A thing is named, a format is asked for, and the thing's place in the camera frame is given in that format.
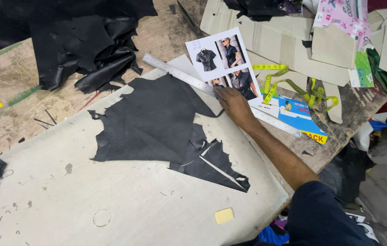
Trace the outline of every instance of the woman in sunglasses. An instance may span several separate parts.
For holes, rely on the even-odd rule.
[[[224,53],[229,68],[237,66],[242,58],[240,52],[234,46],[230,45],[230,40],[230,38],[221,40],[222,45],[225,47]]]

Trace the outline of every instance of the cartoon character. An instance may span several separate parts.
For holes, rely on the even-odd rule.
[[[281,107],[280,107],[280,111],[282,111],[282,110],[290,111],[291,108],[292,108],[292,106],[291,106],[291,104],[289,103],[289,101],[286,101],[286,102],[285,102],[285,106],[281,106]]]

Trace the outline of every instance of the white cutting board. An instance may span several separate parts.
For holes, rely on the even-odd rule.
[[[195,71],[185,55],[169,64]],[[0,180],[0,245],[229,245],[266,226],[288,195],[225,113],[195,122],[209,142],[223,141],[233,169],[249,178],[248,193],[168,170],[168,162],[90,160],[103,125],[87,110],[103,113],[132,91],[125,86],[0,155],[12,173]],[[226,208],[234,220],[217,225],[214,213]]]

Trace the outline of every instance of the dark sleeve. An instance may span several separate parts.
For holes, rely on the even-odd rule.
[[[374,246],[342,210],[332,190],[318,181],[297,189],[288,214],[290,245]]]

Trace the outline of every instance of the person's arm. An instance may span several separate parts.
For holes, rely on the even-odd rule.
[[[260,124],[247,100],[238,91],[229,87],[215,90],[222,97],[219,103],[225,112],[256,141],[293,190],[309,181],[319,180],[300,158]]]
[[[257,94],[257,91],[256,91],[256,87],[254,86],[254,82],[251,82],[250,86],[251,86],[252,92],[254,92],[254,95],[256,95],[256,97],[259,97],[259,95]]]
[[[241,60],[242,56],[241,54],[238,52],[235,53],[236,54],[236,61],[231,65],[231,67],[234,67],[236,64],[238,64],[238,62]]]

